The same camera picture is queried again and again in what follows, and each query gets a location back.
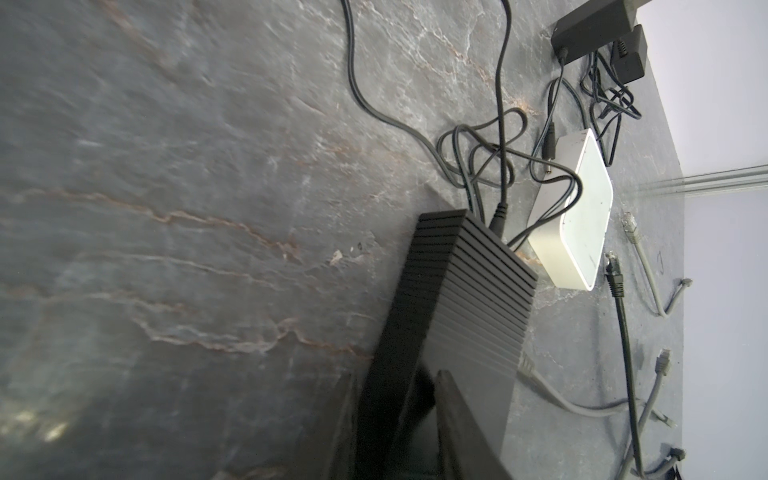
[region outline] cable strain relief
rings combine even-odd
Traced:
[[[507,203],[499,202],[496,207],[496,212],[493,214],[491,224],[488,228],[499,238],[502,238],[504,234],[504,223],[507,221]]]
[[[568,58],[568,47],[560,47],[555,53],[560,65],[565,65],[565,60]]]
[[[676,449],[676,448],[673,447],[670,450],[670,457],[677,458],[677,460],[679,462],[682,462],[683,460],[685,460],[685,450],[683,450],[683,449]]]
[[[656,368],[654,369],[656,373],[666,376],[670,372],[670,354],[668,349],[661,350],[661,354],[656,358]]]
[[[640,231],[637,228],[637,221],[634,219],[634,215],[630,212],[626,212],[621,218],[621,226],[624,228],[624,233],[627,235],[627,240],[630,243],[637,243],[640,241]]]
[[[541,157],[545,160],[554,160],[556,155],[557,138],[554,132],[554,120],[549,122],[547,134],[544,136],[544,144],[541,146]]]
[[[619,52],[619,58],[624,58],[627,55],[629,55],[629,50],[627,49],[627,42],[624,40],[621,40],[620,38],[616,40],[616,49]]]
[[[657,413],[654,410],[653,412],[651,412],[651,415],[653,415],[656,420],[658,420],[659,422],[662,422],[663,424],[665,424],[669,428],[671,428],[671,429],[676,429],[677,428],[677,423],[675,423],[675,421],[673,419],[669,418],[665,414]]]
[[[611,286],[611,295],[614,298],[624,298],[624,282],[623,279],[615,279],[616,276],[621,275],[606,275],[608,277],[608,285]]]
[[[533,371],[536,365],[533,363],[533,359],[528,356],[526,352],[520,355],[520,366],[518,367],[518,373],[528,378],[533,376]]]

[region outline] tangled cable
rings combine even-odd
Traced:
[[[603,66],[603,70],[616,84],[616,87],[605,88],[603,86],[600,65]],[[635,120],[640,120],[643,115],[634,106],[634,95],[632,95],[632,92],[629,91],[629,88],[627,88],[626,85],[619,81],[613,68],[608,64],[603,54],[599,51],[595,51],[588,55],[587,69],[579,81],[579,87],[581,88],[581,91],[592,98],[592,103],[589,106],[589,120],[595,135],[597,136],[598,147],[600,148],[600,153],[603,155],[605,166],[610,167],[614,164],[616,146],[619,141],[619,133],[621,132],[622,115],[626,114],[628,117],[634,118]],[[602,104],[604,104],[603,110],[597,117],[595,117],[595,108],[600,107]],[[598,126],[598,119],[604,120],[611,113],[614,114],[613,117],[611,117],[608,122],[606,122],[605,126],[600,129]],[[608,127],[614,122],[616,122],[616,128],[614,130],[611,153],[606,156],[603,139],[608,131]]]
[[[554,162],[547,161],[535,156],[538,150],[541,148],[541,143],[543,143],[544,136],[547,131],[547,125],[549,122],[551,122],[551,111],[554,110],[560,85],[567,84],[567,82],[563,80],[562,69],[561,69],[560,78],[556,80],[557,88],[555,89],[554,93],[551,91],[551,97],[550,97],[551,101],[549,102],[550,104],[548,105],[549,106],[548,110],[550,111],[548,115],[548,120],[545,124],[545,128],[541,132],[541,136],[536,142],[537,146],[534,148],[533,152],[529,155],[529,154],[517,151],[510,147],[512,142],[519,139],[526,132],[528,128],[528,117],[525,114],[525,112],[520,108],[509,108],[507,110],[504,110],[503,108],[500,75],[501,75],[501,65],[502,65],[504,52],[509,40],[509,32],[511,28],[511,11],[509,7],[509,1],[508,0],[501,0],[501,1],[502,1],[502,5],[504,6],[504,10],[507,18],[507,25],[505,29],[504,41],[502,43],[502,52],[499,55],[497,68],[496,68],[495,93],[496,93],[496,104],[497,104],[498,114],[495,118],[492,118],[491,120],[480,125],[474,125],[474,126],[467,125],[467,124],[456,125],[451,130],[448,130],[444,134],[440,135],[437,142],[435,142],[435,144],[432,144],[432,142],[429,141],[427,137],[425,137],[421,132],[417,131],[415,128],[410,127],[409,125],[395,118],[392,118],[386,114],[383,114],[381,111],[376,110],[365,99],[365,97],[363,97],[362,92],[360,91],[359,86],[357,84],[357,79],[355,76],[355,67],[354,67],[355,29],[354,29],[352,10],[349,6],[349,0],[341,0],[341,4],[344,11],[344,20],[346,23],[346,37],[347,37],[347,43],[348,43],[347,77],[349,79],[349,86],[351,87],[355,102],[366,113],[370,114],[374,118],[386,124],[392,125],[393,127],[397,127],[400,130],[403,130],[404,132],[410,134],[424,148],[426,148],[426,150],[434,158],[438,167],[442,171],[445,179],[453,187],[456,187],[458,189],[462,189],[465,191],[469,210],[472,213],[474,213],[483,223],[485,223],[485,208],[482,202],[480,185],[483,184],[492,188],[499,189],[501,191],[502,202],[504,202],[506,197],[506,190],[515,182],[514,166],[512,165],[512,162],[507,158],[506,156],[507,154],[524,158],[529,161],[529,164],[535,162],[538,164],[547,165],[552,168],[557,168],[565,172],[565,175],[561,175],[552,179],[541,180],[544,183],[553,183],[555,181],[568,180],[569,187],[567,189],[567,194],[562,197],[561,201],[559,201],[550,210],[548,210],[545,213],[545,215],[539,219],[539,221],[537,221],[535,224],[526,228],[519,235],[517,235],[513,239],[513,241],[509,243],[509,245],[512,245],[514,243],[517,243],[521,238],[526,238],[527,235],[530,232],[532,232],[535,228],[538,228],[541,225],[547,223],[548,221],[559,217],[565,211],[571,209],[576,204],[578,199],[581,197],[582,183],[581,183],[581,179],[573,170],[567,167],[563,167],[562,165],[556,164]],[[570,85],[567,85],[566,88],[569,88],[570,91],[574,93]],[[521,121],[521,126],[518,130],[518,133],[512,138],[507,140],[505,138],[504,119],[510,113],[514,113],[519,116]],[[491,141],[486,140],[479,133],[480,130],[489,127],[495,122],[498,122],[498,127],[499,127],[498,143],[493,143]],[[477,144],[474,145],[469,150],[469,153],[466,158],[464,158],[464,156],[462,155],[462,149],[459,144],[459,141],[462,135],[469,136],[471,139],[474,139],[474,141],[477,142]],[[451,137],[451,146],[452,146],[452,153],[453,153],[452,161],[450,161],[443,152],[444,143],[449,136]],[[479,168],[475,169],[475,166],[479,163],[479,160],[476,158],[476,156],[480,150],[483,150],[484,152],[486,152],[488,154],[488,157],[482,161],[482,164],[480,165]],[[496,157],[499,157],[499,165],[500,165],[500,171],[501,171],[501,179],[499,182],[490,180],[487,177],[482,176],[486,167]],[[575,197],[568,203],[568,205],[566,205],[559,211],[556,211],[573,194],[574,190],[577,191],[575,194]]]

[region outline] white wall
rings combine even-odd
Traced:
[[[685,478],[768,478],[768,190],[686,199]]]
[[[766,20],[767,0],[653,0],[638,10],[684,175],[768,164]]]
[[[768,164],[768,0],[653,0],[637,15],[683,174]],[[768,190],[687,198],[685,478],[768,478]]]

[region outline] gray stone surface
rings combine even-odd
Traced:
[[[577,3],[513,2],[505,100],[530,114],[522,149],[556,73],[548,33]],[[353,4],[374,105],[431,138],[493,117],[495,0]],[[0,471],[279,476],[339,375],[364,371],[417,216],[463,206],[411,138],[354,104],[340,3],[7,0],[0,44]],[[644,118],[624,123],[606,246],[627,271],[638,390],[670,347],[658,405],[680,421],[682,309],[652,316],[615,221],[636,213],[671,291],[682,200],[634,191],[680,168],[652,74],[633,91]],[[537,189],[516,165],[508,236]],[[528,350],[576,402],[624,396],[602,279],[579,293],[544,278]],[[502,459],[518,479],[610,478],[627,432],[519,383]],[[647,462],[662,442],[680,429],[649,422]]]

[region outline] black cable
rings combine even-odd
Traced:
[[[498,110],[498,115],[496,116],[496,118],[488,122],[485,122],[484,124],[476,125],[474,127],[466,124],[457,125],[453,129],[446,131],[444,134],[442,134],[437,140],[437,142],[435,143],[435,145],[432,145],[432,143],[423,134],[418,132],[415,128],[412,128],[407,124],[404,124],[401,121],[398,121],[395,118],[391,118],[390,116],[385,115],[382,112],[376,110],[362,96],[362,93],[360,92],[360,89],[357,85],[357,80],[355,77],[355,69],[354,69],[354,55],[355,55],[354,31],[355,30],[354,30],[352,9],[349,6],[349,0],[341,0],[341,3],[344,11],[344,19],[346,22],[346,34],[347,34],[347,42],[348,42],[347,76],[349,78],[349,85],[352,89],[352,93],[353,93],[353,97],[355,98],[355,101],[366,113],[372,115],[374,118],[384,123],[387,123],[389,125],[392,125],[393,127],[397,127],[405,131],[406,133],[412,135],[419,143],[421,143],[427,149],[427,151],[432,155],[432,157],[435,159],[440,169],[442,170],[442,173],[445,175],[446,180],[448,180],[448,182],[454,187],[465,190],[467,195],[468,208],[470,209],[471,212],[477,215],[478,218],[480,218],[480,220],[483,223],[485,222],[485,210],[482,203],[482,196],[481,196],[479,184],[484,184],[490,187],[501,189],[502,201],[499,203],[499,208],[497,209],[496,214],[497,215],[499,214],[499,211],[502,209],[502,205],[504,207],[504,211],[506,210],[506,205],[505,205],[506,190],[515,181],[515,171],[511,161],[507,158],[506,154],[512,154],[517,157],[522,157],[524,159],[527,159],[531,162],[537,162],[539,164],[548,165],[549,167],[562,170],[567,174],[567,175],[561,175],[552,179],[543,180],[545,183],[554,183],[554,182],[563,181],[563,180],[569,181],[568,188],[566,189],[566,192],[563,195],[563,197],[550,210],[546,212],[546,215],[540,218],[537,222],[535,222],[530,227],[523,230],[519,235],[517,235],[513,239],[512,242],[508,243],[508,245],[511,246],[517,243],[521,238],[525,238],[530,232],[532,232],[536,228],[539,228],[541,225],[546,224],[547,222],[553,220],[554,218],[559,217],[563,213],[573,208],[573,206],[581,198],[581,193],[583,191],[583,184],[581,183],[581,179],[571,169],[568,169],[566,167],[563,167],[561,165],[555,164],[547,160],[543,160],[541,158],[537,158],[535,156],[536,153],[538,152],[538,149],[541,147],[541,142],[543,141],[542,139],[537,141],[538,146],[534,148],[532,152],[533,154],[531,155],[524,154],[520,151],[514,150],[509,147],[509,144],[511,142],[517,140],[518,138],[520,138],[520,136],[523,135],[523,133],[525,133],[525,130],[528,126],[528,118],[525,115],[525,112],[523,112],[523,110],[519,108],[509,108],[507,111],[503,110],[503,101],[501,96],[501,61],[503,59],[504,51],[508,43],[509,32],[511,31],[511,9],[509,8],[508,0],[502,0],[502,5],[504,6],[505,14],[507,16],[507,27],[505,29],[505,38],[502,44],[502,53],[499,56],[499,64],[497,65],[497,69],[496,69],[496,106]],[[557,97],[558,97],[560,85],[566,84],[567,85],[566,88],[571,92],[571,94],[574,94],[573,88],[563,79],[563,74],[564,74],[563,62],[561,61],[560,64],[561,64],[561,74],[558,80],[556,81],[557,88],[555,93],[553,94],[553,98],[551,99],[550,102],[548,102],[549,103],[548,110],[550,110],[550,113],[548,114],[548,121],[545,124],[545,128],[542,131],[542,135],[546,135],[548,123],[551,122],[551,112],[554,111],[554,106],[557,103]],[[579,106],[582,112],[582,117],[584,118],[583,108],[581,107],[580,102],[579,102]],[[517,135],[515,135],[510,140],[505,140],[505,132],[503,131],[504,119],[505,119],[505,116],[509,113],[516,113],[521,118],[522,125]],[[483,136],[481,136],[478,133],[479,130],[490,126],[496,121],[499,122],[498,123],[499,144],[493,144],[491,142],[488,142],[486,139],[483,138]],[[459,145],[459,138],[461,134],[469,134],[478,142],[478,145],[475,145],[470,150],[467,163],[465,163],[464,158],[461,155],[461,148]],[[445,156],[442,154],[442,145],[445,142],[445,139],[449,135],[452,135],[451,143],[452,143],[453,155],[455,160],[455,166],[451,165],[445,159]],[[477,170],[477,172],[474,172],[475,155],[477,154],[480,148],[483,148],[487,152],[489,152],[490,156],[485,160],[484,164]],[[498,184],[493,182],[492,180],[488,180],[486,178],[481,177],[482,172],[485,170],[488,164],[496,156],[499,156],[500,169],[502,170],[502,181],[499,182]],[[507,169],[509,171],[508,181],[506,181],[507,177],[505,173]],[[575,188],[578,189],[578,191],[573,201],[571,201],[566,207],[562,208],[557,213],[553,213],[571,196]]]
[[[511,31],[511,9],[509,7],[508,0],[502,0],[502,4],[504,5],[504,8],[505,8],[505,14],[507,15],[507,26],[505,30],[504,43],[502,45],[502,53],[499,56],[499,64],[497,65],[497,68],[496,68],[496,104],[497,104],[498,115],[492,120],[485,122],[484,124],[481,124],[481,125],[476,125],[474,127],[465,125],[465,124],[458,125],[457,127],[454,127],[453,129],[448,130],[443,135],[441,135],[435,145],[432,145],[429,139],[427,139],[427,137],[425,137],[415,128],[410,127],[407,124],[376,110],[370,103],[368,103],[365,97],[362,96],[362,92],[360,91],[359,86],[357,84],[357,79],[355,76],[355,68],[354,68],[355,28],[354,28],[352,9],[349,5],[349,0],[341,0],[341,4],[342,4],[342,9],[344,11],[344,21],[346,23],[346,38],[347,38],[347,44],[348,44],[347,77],[349,79],[349,86],[352,90],[352,94],[355,99],[355,102],[366,113],[370,114],[377,120],[382,121],[386,124],[392,125],[393,127],[399,128],[400,130],[403,130],[407,134],[410,134],[412,137],[414,137],[420,144],[422,144],[424,148],[426,148],[427,151],[435,159],[435,162],[440,167],[440,170],[445,176],[445,179],[453,187],[463,189],[466,192],[467,204],[470,211],[478,215],[478,217],[480,217],[483,220],[483,222],[485,222],[485,212],[481,207],[482,199],[480,196],[481,194],[480,194],[480,189],[478,185],[484,184],[490,187],[503,190],[502,191],[502,198],[503,198],[506,195],[506,189],[509,186],[511,186],[515,181],[515,172],[514,172],[514,168],[512,166],[511,161],[506,157],[506,154],[511,153],[511,151],[509,149],[500,149],[498,144],[493,144],[491,142],[488,142],[481,135],[479,135],[477,131],[485,127],[488,127],[491,124],[498,121],[499,122],[499,139],[500,139],[499,141],[500,143],[509,145],[512,141],[520,138],[520,136],[523,135],[526,127],[528,126],[528,118],[526,117],[525,112],[523,112],[523,110],[519,108],[509,108],[507,111],[503,110],[503,101],[501,96],[501,69],[502,69],[501,60],[504,57],[504,52],[505,52],[506,45],[509,39],[509,34]],[[504,118],[507,114],[512,112],[520,116],[522,121],[522,126],[518,134],[516,134],[511,140],[505,141],[504,140],[505,138]],[[485,164],[478,170],[477,173],[473,173],[472,166],[474,165],[474,156],[478,149],[474,148],[472,150],[472,153],[469,158],[469,163],[465,164],[464,159],[461,156],[460,149],[458,148],[458,138],[462,133],[470,134],[475,140],[477,140],[477,142],[480,144],[482,148],[484,148],[489,153],[491,153],[491,156],[488,158]],[[454,147],[453,154],[454,154],[455,165],[451,165],[446,160],[445,156],[442,154],[443,141],[451,134],[453,135],[452,145]],[[499,183],[496,183],[492,180],[488,180],[480,176],[480,174],[488,165],[488,163],[497,155],[500,158],[500,161],[501,161],[500,168],[502,170],[502,181]],[[509,181],[505,181],[507,178],[507,171],[508,171]]]
[[[502,6],[504,7],[504,13],[507,16],[507,28],[504,32],[504,41],[502,42],[502,51],[498,54],[498,63],[496,64],[496,111],[498,112],[498,144],[506,145],[506,136],[504,135],[504,98],[502,97],[502,62],[504,61],[504,53],[507,51],[507,43],[509,43],[509,32],[512,28],[512,12],[509,6],[509,0],[502,0]],[[502,195],[501,202],[506,204],[507,201],[507,151],[504,148],[500,149],[501,154],[501,170],[502,170]]]
[[[606,88],[604,86],[603,76],[600,69],[601,65],[603,71],[605,71],[608,77],[616,84],[616,87]],[[589,79],[591,83],[589,87],[586,85],[587,79]],[[598,141],[600,153],[603,156],[603,162],[605,162],[606,167],[610,167],[613,165],[616,156],[616,148],[621,132],[622,115],[627,115],[635,120],[639,120],[642,118],[642,114],[634,106],[634,95],[632,92],[626,85],[621,83],[611,65],[599,51],[592,52],[588,55],[587,68],[579,81],[579,86],[581,90],[592,99],[589,106],[590,122]],[[595,108],[600,107],[602,107],[603,110],[599,115],[596,115]],[[614,113],[614,116],[608,120],[605,126],[600,128],[598,120],[604,120],[610,113]],[[610,153],[608,153],[605,148],[604,137],[608,127],[614,123],[614,121],[616,122],[614,139]]]
[[[621,332],[621,350],[624,353],[624,376],[627,379],[627,398],[629,399],[629,422],[632,433],[632,448],[634,449],[634,465],[643,478],[643,456],[640,449],[640,429],[637,424],[637,406],[634,399],[634,369],[632,368],[632,350],[629,341],[629,329],[627,328],[627,312],[624,310],[624,277],[621,275],[621,267],[618,258],[609,253],[606,255],[607,266],[605,277],[611,287],[611,295],[616,301],[616,314],[619,319]]]
[[[644,472],[644,475],[642,478],[647,478],[648,480],[662,480],[663,478],[669,478],[669,471],[672,471],[672,476],[674,478],[677,478],[680,474],[679,470],[676,470],[677,463],[682,462],[685,459],[685,450],[683,449],[676,449],[672,448],[671,452],[667,456],[667,458],[664,459],[662,463],[659,464],[656,468],[653,470],[650,470],[649,472]],[[639,476],[637,474],[636,470],[632,471],[632,475]]]
[[[549,94],[548,94],[548,99],[547,99],[547,109],[548,109],[547,118],[548,119],[545,122],[545,125],[547,125],[547,124],[552,122],[552,115],[554,113],[554,107],[557,104],[557,99],[558,99],[558,93],[557,92],[558,92],[558,90],[559,90],[559,88],[561,86],[564,86],[565,90],[569,94],[571,94],[571,96],[573,97],[574,101],[576,102],[576,105],[578,106],[579,114],[581,115],[581,124],[582,124],[582,126],[584,127],[584,129],[589,128],[589,126],[587,124],[587,115],[584,112],[584,104],[581,103],[581,99],[579,98],[578,93],[576,93],[576,89],[568,82],[568,80],[566,80],[565,78],[562,77],[562,73],[563,73],[563,71],[561,70],[561,76],[559,78],[556,78],[553,81],[549,82],[549,86],[548,86]],[[543,144],[544,138],[540,137],[539,140],[540,141],[538,141],[537,144],[539,144],[539,143]],[[534,149],[533,149],[534,154],[539,149],[539,147],[540,147],[539,145],[534,146]],[[562,181],[562,180],[565,179],[565,177],[562,177],[562,176],[555,177],[555,178],[552,178],[552,179],[547,179],[547,180],[545,180],[543,178],[542,179],[538,179],[535,176],[534,171],[532,170],[532,167],[531,167],[532,164],[533,164],[532,162],[533,161],[529,161],[528,162],[528,172],[531,174],[531,178],[533,178],[538,183],[540,183],[540,184],[553,183],[555,181]],[[538,218],[538,220],[535,223],[533,223],[528,229],[523,230],[515,238],[510,240],[507,243],[507,245],[509,247],[513,247],[515,244],[517,244],[517,246],[514,247],[513,250],[515,252],[518,251],[520,249],[520,247],[522,247],[523,243],[525,243],[525,241],[528,239],[528,236],[531,234],[531,232],[533,232],[533,230],[536,230],[541,225],[544,225],[545,223],[547,223],[549,220],[553,220],[554,218],[559,217],[561,214],[565,213],[565,211],[570,210],[571,205],[575,205],[576,202],[578,201],[578,199],[581,198],[581,187],[582,187],[581,186],[581,180],[579,180],[578,184],[577,184],[576,178],[578,178],[578,176],[575,175],[575,172],[574,172],[574,175],[570,176],[571,182],[568,185],[568,188],[560,196],[558,201],[555,202],[551,207],[549,207],[549,209],[547,209]],[[565,203],[565,201],[568,199],[568,197],[571,196],[571,194],[573,193],[574,187],[576,185],[578,185],[578,189],[579,189],[579,193],[578,193],[577,197],[569,204],[569,206],[568,206],[568,208],[566,210],[563,210],[563,211],[557,213],[556,215],[552,215],[553,212],[555,212],[563,203]]]

